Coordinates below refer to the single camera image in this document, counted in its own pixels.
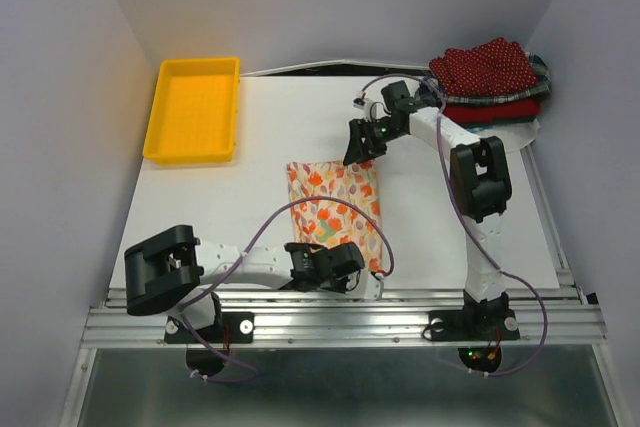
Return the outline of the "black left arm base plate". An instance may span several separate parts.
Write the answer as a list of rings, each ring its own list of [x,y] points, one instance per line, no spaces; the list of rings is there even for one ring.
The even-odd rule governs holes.
[[[210,344],[251,344],[255,327],[255,315],[249,311],[223,312],[213,325],[197,330]],[[168,317],[163,341],[166,344],[196,344],[196,337],[177,319]]]

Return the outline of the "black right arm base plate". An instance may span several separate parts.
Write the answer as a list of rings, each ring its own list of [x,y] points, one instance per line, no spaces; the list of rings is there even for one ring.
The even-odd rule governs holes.
[[[515,341],[521,338],[515,312],[479,317],[463,310],[434,310],[421,336],[432,342]]]

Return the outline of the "orange floral white skirt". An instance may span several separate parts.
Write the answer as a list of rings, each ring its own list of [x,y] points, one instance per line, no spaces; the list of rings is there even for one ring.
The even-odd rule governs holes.
[[[290,162],[286,174],[289,199],[307,200],[290,209],[294,239],[328,248],[353,242],[365,267],[380,272],[384,244],[374,229],[381,223],[374,163]]]

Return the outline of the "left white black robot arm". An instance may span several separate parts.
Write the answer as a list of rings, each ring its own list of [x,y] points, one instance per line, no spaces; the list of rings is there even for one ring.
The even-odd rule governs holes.
[[[352,242],[332,248],[289,242],[240,249],[202,241],[190,225],[173,226],[129,247],[124,264],[128,315],[165,314],[202,341],[222,331],[219,298],[206,294],[207,287],[250,284],[275,291],[345,294],[365,268]]]

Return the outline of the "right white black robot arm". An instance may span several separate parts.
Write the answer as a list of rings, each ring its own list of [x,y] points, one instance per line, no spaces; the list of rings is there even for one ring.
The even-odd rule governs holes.
[[[413,97],[407,84],[394,82],[382,90],[385,114],[364,91],[353,104],[363,113],[349,123],[347,165],[384,155],[390,141],[410,135],[435,149],[454,211],[466,233],[467,274],[463,305],[458,310],[433,310],[423,331],[435,342],[496,343],[520,337],[496,257],[502,216],[512,184],[502,141],[481,138],[445,116],[443,105],[432,107]]]

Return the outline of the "navy white plaid skirt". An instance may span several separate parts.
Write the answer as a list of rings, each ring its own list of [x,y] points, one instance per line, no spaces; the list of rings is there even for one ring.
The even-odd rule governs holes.
[[[423,79],[426,81],[426,85],[421,84],[415,91],[415,96],[420,101],[434,102],[436,106],[441,105],[441,99],[431,90],[431,87],[435,87],[441,94],[444,95],[444,99],[447,104],[471,104],[488,106],[493,104],[504,104],[509,102],[515,102],[526,98],[544,97],[551,93],[552,82],[551,75],[548,66],[542,60],[542,58],[529,51],[524,52],[527,61],[529,62],[533,73],[536,78],[536,84],[532,87],[517,91],[510,94],[502,94],[496,96],[453,96],[444,93],[444,88],[441,86],[436,77],[427,70]]]

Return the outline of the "dark red polka dot skirt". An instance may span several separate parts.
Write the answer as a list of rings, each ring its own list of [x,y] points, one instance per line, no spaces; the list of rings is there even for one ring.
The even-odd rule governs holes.
[[[514,94],[537,83],[520,44],[503,37],[471,49],[448,48],[429,68],[451,96]]]

